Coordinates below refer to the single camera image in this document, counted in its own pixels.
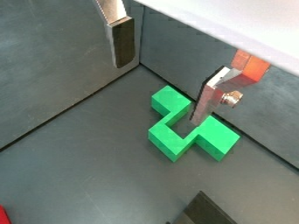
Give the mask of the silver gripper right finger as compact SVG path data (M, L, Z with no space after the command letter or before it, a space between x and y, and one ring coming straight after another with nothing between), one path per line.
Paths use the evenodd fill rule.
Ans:
M235 108L243 97L239 90L253 83L240 70L221 66L201 83L191 122L199 126L220 104Z

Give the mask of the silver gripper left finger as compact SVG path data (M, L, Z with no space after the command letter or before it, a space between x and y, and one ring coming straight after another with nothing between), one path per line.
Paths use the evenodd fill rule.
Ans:
M107 29L112 60L124 67L136 56L135 20L127 15L123 0L93 0Z

